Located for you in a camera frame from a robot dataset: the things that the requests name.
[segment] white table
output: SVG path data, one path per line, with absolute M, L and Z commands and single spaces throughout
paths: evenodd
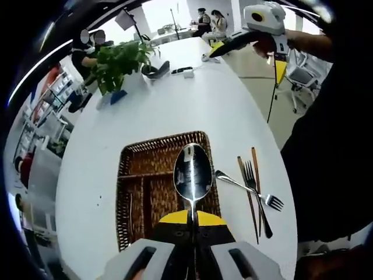
M 178 34 L 180 39 L 185 39 L 188 37 L 192 37 L 193 33 L 196 32 L 196 29 L 193 28 L 187 28 L 183 30 L 178 30 Z M 164 34 L 157 34 L 152 39 L 151 42 L 155 43 L 157 45 L 164 44 L 164 42 L 169 43 L 171 41 L 177 40 L 177 34 L 175 31 L 172 32 L 166 32 Z
M 280 151 L 256 103 L 223 60 L 221 64 L 200 60 L 210 50 L 200 38 L 164 44 L 160 49 L 171 70 L 198 67 L 195 77 L 164 76 L 100 111 L 96 110 L 100 98 L 96 93 L 75 125 L 57 188 L 62 258 L 82 280 L 91 280 L 103 273 L 105 263 L 118 252 L 115 190 L 124 146 L 202 130 L 210 139 L 215 169 L 240 182 L 237 156 L 251 159 L 251 147 L 256 147 L 262 192 L 285 203 L 282 212 L 265 208 L 273 237 L 267 239 L 263 233 L 256 245 L 246 191 L 218 181 L 221 214 L 236 240 L 250 242 L 279 263 L 286 279 L 292 279 L 297 259 L 293 196 Z

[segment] green plant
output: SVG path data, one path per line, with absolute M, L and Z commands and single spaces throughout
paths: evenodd
M 125 82 L 125 75 L 131 75 L 140 70 L 142 64 L 150 65 L 150 53 L 160 52 L 157 47 L 137 41 L 120 43 L 116 46 L 101 47 L 97 54 L 97 65 L 91 70 L 86 80 L 90 85 L 97 80 L 101 94 L 119 91 Z

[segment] office chair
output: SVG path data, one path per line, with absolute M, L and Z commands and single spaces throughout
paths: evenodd
M 301 90 L 306 91 L 314 101 L 317 96 L 316 91 L 319 89 L 319 85 L 326 76 L 326 71 L 322 72 L 322 67 L 316 66 L 317 62 L 313 62 L 314 63 L 310 63 L 310 57 L 307 54 L 301 52 L 297 57 L 296 50 L 290 50 L 289 63 L 285 78 L 291 83 L 291 89 L 277 90 L 275 100 L 277 100 L 278 95 L 283 95 L 290 92 L 294 105 L 293 112 L 295 114 L 298 112 L 297 93 L 299 93 Z

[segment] wicker basket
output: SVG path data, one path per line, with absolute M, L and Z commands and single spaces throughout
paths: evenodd
M 212 163 L 209 140 L 202 131 L 135 143 L 122 150 L 116 202 L 119 251 L 150 237 L 163 216 L 184 208 L 174 188 L 173 169 L 180 150 L 189 143 L 200 144 Z M 215 180 L 197 210 L 220 216 Z

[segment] window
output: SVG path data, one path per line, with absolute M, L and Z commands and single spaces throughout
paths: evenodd
M 136 33 L 134 26 L 124 31 L 119 24 L 115 21 L 115 18 L 105 22 L 99 27 L 105 31 L 105 40 L 114 41 L 114 44 L 119 44 L 121 42 L 128 42 L 133 40 L 133 35 Z
M 297 21 L 297 16 L 296 16 L 295 12 L 291 9 L 288 9 L 288 8 L 285 8 L 285 7 L 283 7 L 283 8 L 286 12 L 286 16 L 285 16 L 285 19 L 284 19 L 285 29 L 295 30 L 296 21 Z
M 320 28 L 318 28 L 316 24 L 310 22 L 308 19 L 305 18 L 303 18 L 302 31 L 313 35 L 320 34 Z
M 174 23 L 170 9 L 181 27 L 188 27 L 192 20 L 187 0 L 152 0 L 142 4 L 142 9 L 151 32 Z

